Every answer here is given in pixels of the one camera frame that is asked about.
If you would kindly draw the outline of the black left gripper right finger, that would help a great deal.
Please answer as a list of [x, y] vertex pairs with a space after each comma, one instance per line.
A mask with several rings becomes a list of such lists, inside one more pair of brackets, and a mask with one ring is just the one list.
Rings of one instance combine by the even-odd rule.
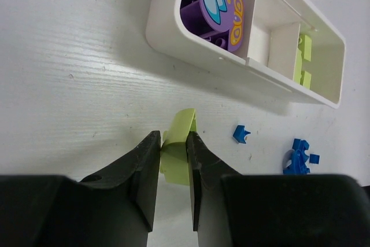
[[186, 150], [199, 246], [368, 246], [369, 197], [346, 175], [242, 175], [196, 132]]

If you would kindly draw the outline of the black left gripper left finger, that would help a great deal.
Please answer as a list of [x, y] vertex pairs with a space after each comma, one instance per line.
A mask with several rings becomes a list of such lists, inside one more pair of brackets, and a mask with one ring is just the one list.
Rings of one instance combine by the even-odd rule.
[[153, 229], [160, 132], [99, 171], [1, 176], [2, 246], [146, 246]]

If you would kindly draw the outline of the light green lego slide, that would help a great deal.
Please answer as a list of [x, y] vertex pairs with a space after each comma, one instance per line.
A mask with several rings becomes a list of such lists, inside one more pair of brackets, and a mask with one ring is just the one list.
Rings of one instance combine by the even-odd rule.
[[169, 130], [164, 132], [160, 173], [166, 182], [184, 186], [190, 184], [186, 140], [193, 131], [197, 131], [196, 110], [187, 108], [175, 114]]

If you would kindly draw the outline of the light green lego brick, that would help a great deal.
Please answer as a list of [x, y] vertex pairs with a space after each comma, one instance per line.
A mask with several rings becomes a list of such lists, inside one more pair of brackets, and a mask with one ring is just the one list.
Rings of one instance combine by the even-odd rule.
[[312, 60], [312, 38], [306, 34], [300, 34], [298, 49], [301, 51], [302, 59], [308, 62]]
[[298, 56], [295, 60], [293, 80], [296, 83], [302, 85], [304, 88], [310, 89], [312, 75], [308, 71], [304, 71], [302, 69], [302, 66], [303, 66], [302, 57]]

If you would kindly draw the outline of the purple flower lego block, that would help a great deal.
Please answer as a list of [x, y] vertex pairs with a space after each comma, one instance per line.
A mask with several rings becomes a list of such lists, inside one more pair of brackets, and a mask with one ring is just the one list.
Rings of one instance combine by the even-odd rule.
[[182, 0], [180, 17], [192, 34], [228, 51], [243, 41], [243, 0]]

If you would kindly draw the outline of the small blue lego piece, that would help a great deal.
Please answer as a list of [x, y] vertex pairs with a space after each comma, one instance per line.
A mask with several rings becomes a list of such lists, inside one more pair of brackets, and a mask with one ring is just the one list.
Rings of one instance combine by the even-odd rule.
[[237, 143], [247, 144], [247, 136], [250, 134], [251, 132], [246, 130], [244, 125], [237, 125], [232, 137]]

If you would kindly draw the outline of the blue lego cluster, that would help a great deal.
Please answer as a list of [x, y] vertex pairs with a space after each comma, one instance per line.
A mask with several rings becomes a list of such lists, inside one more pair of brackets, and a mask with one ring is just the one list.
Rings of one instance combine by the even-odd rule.
[[283, 168], [284, 175], [307, 175], [310, 173], [310, 168], [306, 163], [319, 164], [320, 156], [318, 154], [307, 155], [307, 150], [309, 150], [308, 141], [294, 139], [287, 165]]

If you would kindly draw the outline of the white three-compartment tray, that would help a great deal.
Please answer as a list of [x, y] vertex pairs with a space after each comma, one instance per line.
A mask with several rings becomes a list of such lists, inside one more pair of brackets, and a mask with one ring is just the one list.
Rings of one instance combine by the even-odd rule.
[[[151, 0], [146, 39], [153, 49], [273, 97], [339, 106], [345, 39], [310, 0], [243, 0], [243, 41], [234, 52], [189, 32], [181, 1]], [[300, 34], [312, 38], [312, 60], [302, 60], [310, 89], [293, 80]]]

